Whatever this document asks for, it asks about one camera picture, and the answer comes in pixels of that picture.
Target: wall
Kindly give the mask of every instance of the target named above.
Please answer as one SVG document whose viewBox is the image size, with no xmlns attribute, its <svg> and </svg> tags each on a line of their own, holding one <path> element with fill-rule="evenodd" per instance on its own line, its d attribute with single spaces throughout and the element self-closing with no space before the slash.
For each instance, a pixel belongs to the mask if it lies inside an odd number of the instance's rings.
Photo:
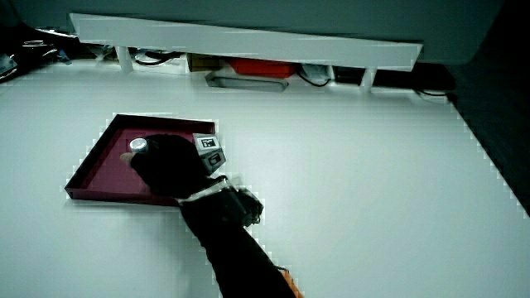
<svg viewBox="0 0 530 298">
<path fill-rule="evenodd" d="M 326 2 L 316 0 L 179 2 L 12 0 L 30 26 L 74 31 L 68 13 L 108 14 L 174 22 L 236 26 L 394 41 L 423 41 L 420 61 L 464 64 L 478 50 L 503 0 Z"/>
</svg>

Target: small cylinder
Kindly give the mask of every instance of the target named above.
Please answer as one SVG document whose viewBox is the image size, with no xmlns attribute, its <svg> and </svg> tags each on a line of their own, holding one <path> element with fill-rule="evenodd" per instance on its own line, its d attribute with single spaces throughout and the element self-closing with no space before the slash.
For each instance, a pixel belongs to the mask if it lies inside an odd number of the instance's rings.
<svg viewBox="0 0 530 298">
<path fill-rule="evenodd" d="M 144 138 L 135 138 L 129 143 L 132 152 L 147 152 L 147 141 Z"/>
</svg>

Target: maroon tray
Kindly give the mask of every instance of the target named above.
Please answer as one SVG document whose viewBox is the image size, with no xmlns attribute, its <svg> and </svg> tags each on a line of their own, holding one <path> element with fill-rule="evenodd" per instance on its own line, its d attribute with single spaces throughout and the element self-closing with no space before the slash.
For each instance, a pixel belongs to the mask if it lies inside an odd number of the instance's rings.
<svg viewBox="0 0 530 298">
<path fill-rule="evenodd" d="M 171 197 L 154 195 L 137 172 L 119 156 L 137 137 L 176 134 L 193 142 L 193 133 L 215 133 L 210 122 L 117 114 L 65 186 L 71 199 L 177 206 Z"/>
</svg>

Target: dark floor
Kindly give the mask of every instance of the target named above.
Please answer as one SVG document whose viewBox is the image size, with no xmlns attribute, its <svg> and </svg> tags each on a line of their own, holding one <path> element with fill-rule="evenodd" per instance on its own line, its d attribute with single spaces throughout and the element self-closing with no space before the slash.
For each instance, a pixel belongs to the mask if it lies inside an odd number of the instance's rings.
<svg viewBox="0 0 530 298">
<path fill-rule="evenodd" d="M 508 0 L 467 65 L 448 66 L 455 106 L 530 214 L 530 79 L 525 9 Z"/>
</svg>

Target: red object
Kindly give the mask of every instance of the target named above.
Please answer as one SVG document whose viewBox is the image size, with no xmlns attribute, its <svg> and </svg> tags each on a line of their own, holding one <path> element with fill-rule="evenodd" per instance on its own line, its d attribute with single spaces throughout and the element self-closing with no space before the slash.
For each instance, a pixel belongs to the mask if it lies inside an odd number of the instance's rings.
<svg viewBox="0 0 530 298">
<path fill-rule="evenodd" d="M 215 133 L 215 123 L 118 114 L 108 125 L 65 190 L 71 199 L 177 206 L 171 197 L 154 195 L 137 172 L 119 156 L 137 137 L 167 133 L 193 142 L 193 133 Z"/>
<path fill-rule="evenodd" d="M 240 75 L 257 75 L 273 78 L 288 78 L 296 72 L 296 66 L 293 63 L 231 58 L 228 60 L 236 73 Z"/>
</svg>

